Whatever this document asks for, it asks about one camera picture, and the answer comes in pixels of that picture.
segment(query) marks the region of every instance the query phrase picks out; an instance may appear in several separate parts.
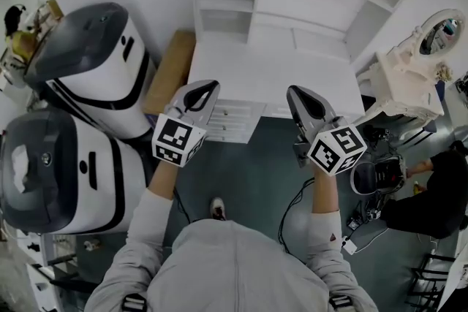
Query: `sneaker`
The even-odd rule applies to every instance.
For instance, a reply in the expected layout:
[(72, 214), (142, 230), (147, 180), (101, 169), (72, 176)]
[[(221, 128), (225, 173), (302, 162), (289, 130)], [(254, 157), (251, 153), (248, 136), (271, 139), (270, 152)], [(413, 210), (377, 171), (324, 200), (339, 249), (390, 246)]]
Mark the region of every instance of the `sneaker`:
[(213, 220), (226, 221), (224, 203), (221, 198), (213, 198), (211, 200), (210, 213)]

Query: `sleeve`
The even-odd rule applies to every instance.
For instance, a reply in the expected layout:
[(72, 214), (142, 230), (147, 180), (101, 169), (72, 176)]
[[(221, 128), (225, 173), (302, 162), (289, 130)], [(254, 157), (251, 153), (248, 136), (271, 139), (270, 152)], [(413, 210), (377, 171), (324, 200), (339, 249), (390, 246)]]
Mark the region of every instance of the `sleeve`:
[(134, 212), (127, 244), (114, 257), (85, 312), (120, 311), (128, 294), (145, 293), (161, 267), (162, 241), (172, 201), (146, 190)]
[(444, 169), (449, 159), (450, 159), (450, 155), (448, 152), (441, 152), (441, 153), (438, 153), (436, 156), (432, 156), (431, 161), (432, 161), (432, 165), (434, 165), (432, 170), (436, 171), (436, 170)]
[(340, 212), (313, 213), (309, 223), (307, 267), (330, 290), (330, 297), (347, 296), (357, 312), (377, 312), (370, 296), (358, 285), (341, 254)]

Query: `teal floor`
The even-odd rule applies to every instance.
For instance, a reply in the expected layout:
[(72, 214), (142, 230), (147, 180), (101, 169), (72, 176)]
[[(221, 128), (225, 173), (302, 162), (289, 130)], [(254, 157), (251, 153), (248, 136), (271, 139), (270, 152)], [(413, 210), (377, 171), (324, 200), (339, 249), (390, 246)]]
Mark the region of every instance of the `teal floor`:
[[(388, 118), (378, 118), (391, 129)], [(248, 145), (206, 142), (196, 157), (182, 169), (177, 189), (191, 220), (208, 217), (212, 197), (221, 197), (229, 219), (237, 221), (276, 239), (279, 222), (290, 200), (302, 183), (312, 176), (307, 168), (300, 170), (292, 150), (298, 130), (291, 120), (262, 118)], [(437, 120), (437, 133), (418, 145), (399, 148), (408, 165), (443, 151), (453, 141), (450, 119)], [(418, 176), (424, 184), (427, 175)], [(358, 202), (350, 188), (349, 173), (338, 176), (341, 219), (345, 221)], [(397, 197), (412, 193), (411, 181)], [(306, 255), (306, 225), (312, 208), (312, 190), (289, 213), (284, 224), (284, 238), (297, 257)], [(178, 233), (187, 225), (185, 216), (174, 204), (170, 213), (165, 245), (169, 248)], [(373, 221), (356, 232), (353, 241), (360, 248), (385, 229), (381, 221)], [(80, 252), (82, 274), (99, 282), (112, 262), (113, 254), (123, 245), (124, 235), (101, 236), (103, 247), (94, 253)], [(417, 267), (433, 244), (429, 238), (388, 230), (369, 248), (345, 258), (351, 263), (360, 285), (371, 295), (380, 312), (410, 311), (404, 305), (410, 286), (411, 267)], [(440, 241), (438, 254), (452, 256), (456, 235)]]

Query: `white dresser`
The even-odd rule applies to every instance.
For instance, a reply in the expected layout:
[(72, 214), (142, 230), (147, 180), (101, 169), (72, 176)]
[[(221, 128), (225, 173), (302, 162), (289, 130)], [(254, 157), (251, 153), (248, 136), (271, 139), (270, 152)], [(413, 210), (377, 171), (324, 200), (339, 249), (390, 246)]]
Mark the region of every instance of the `white dresser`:
[(351, 63), (401, 0), (194, 0), (189, 82), (221, 84), (209, 140), (247, 143), (262, 115), (291, 118), (287, 88), (326, 98), (349, 122), (364, 114)]

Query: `gray sweatshirt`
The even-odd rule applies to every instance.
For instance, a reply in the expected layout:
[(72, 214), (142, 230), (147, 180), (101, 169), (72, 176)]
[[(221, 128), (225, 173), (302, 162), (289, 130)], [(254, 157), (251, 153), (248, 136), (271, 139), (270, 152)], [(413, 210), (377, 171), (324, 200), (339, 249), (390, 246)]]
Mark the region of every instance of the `gray sweatshirt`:
[(303, 265), (274, 240), (233, 221), (187, 226), (162, 265), (162, 241), (172, 201), (145, 191), (116, 254), (85, 312), (121, 311), (128, 294), (149, 311), (330, 312), (331, 297), (348, 296), (358, 312), (377, 307), (341, 255), (339, 212), (311, 214)]

